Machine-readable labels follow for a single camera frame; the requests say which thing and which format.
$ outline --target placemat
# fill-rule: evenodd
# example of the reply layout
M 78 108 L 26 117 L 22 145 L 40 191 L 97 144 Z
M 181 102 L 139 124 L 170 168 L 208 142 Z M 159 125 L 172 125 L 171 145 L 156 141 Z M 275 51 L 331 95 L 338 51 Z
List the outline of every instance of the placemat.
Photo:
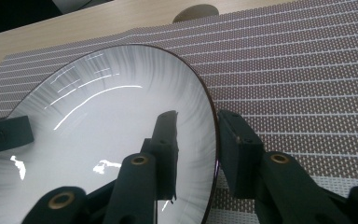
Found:
M 122 44 L 179 55 L 216 109 L 238 113 L 266 150 L 296 157 L 322 187 L 358 185 L 358 1 L 298 1 L 8 55 L 0 64 L 0 118 L 54 71 Z M 209 223 L 257 223 L 220 172 Z

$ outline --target woven placemat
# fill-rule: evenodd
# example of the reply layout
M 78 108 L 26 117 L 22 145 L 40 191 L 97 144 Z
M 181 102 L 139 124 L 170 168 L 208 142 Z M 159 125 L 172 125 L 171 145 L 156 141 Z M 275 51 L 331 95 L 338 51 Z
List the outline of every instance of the woven placemat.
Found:
M 0 118 L 74 59 L 130 43 L 189 62 L 217 109 L 241 113 L 266 150 L 293 155 L 320 186 L 347 196 L 358 185 L 358 1 L 304 0 L 8 55 Z M 223 172 L 208 222 L 257 223 Z

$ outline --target light wood surface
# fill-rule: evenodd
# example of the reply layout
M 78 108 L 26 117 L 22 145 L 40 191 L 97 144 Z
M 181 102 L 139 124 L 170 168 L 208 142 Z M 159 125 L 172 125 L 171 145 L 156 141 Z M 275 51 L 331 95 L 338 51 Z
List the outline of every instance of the light wood surface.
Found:
M 136 27 L 170 24 L 182 10 L 198 4 L 210 4 L 220 14 L 226 14 L 290 1 L 293 0 L 115 0 L 0 33 L 0 62 L 12 53 L 114 35 Z

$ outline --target white plate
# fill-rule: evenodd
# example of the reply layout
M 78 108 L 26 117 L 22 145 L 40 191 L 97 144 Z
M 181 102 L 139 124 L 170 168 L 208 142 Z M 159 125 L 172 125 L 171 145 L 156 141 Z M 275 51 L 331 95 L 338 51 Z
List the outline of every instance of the white plate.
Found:
M 177 201 L 158 202 L 158 223 L 201 223 L 216 179 L 212 102 L 186 63 L 141 45 L 69 63 L 14 109 L 11 118 L 29 117 L 34 142 L 0 153 L 0 223 L 21 223 L 58 187 L 90 193 L 116 179 L 169 110 L 178 112 Z

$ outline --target striped placemat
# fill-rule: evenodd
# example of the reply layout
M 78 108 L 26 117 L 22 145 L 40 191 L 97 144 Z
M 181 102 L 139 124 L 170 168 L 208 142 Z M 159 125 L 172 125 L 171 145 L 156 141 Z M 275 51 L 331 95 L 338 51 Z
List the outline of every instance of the striped placemat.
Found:
M 304 0 L 8 55 L 0 118 L 74 59 L 130 43 L 185 59 L 217 109 L 241 113 L 266 150 L 295 156 L 322 187 L 347 196 L 358 185 L 358 1 Z M 258 222 L 252 201 L 229 197 L 223 172 L 208 222 Z

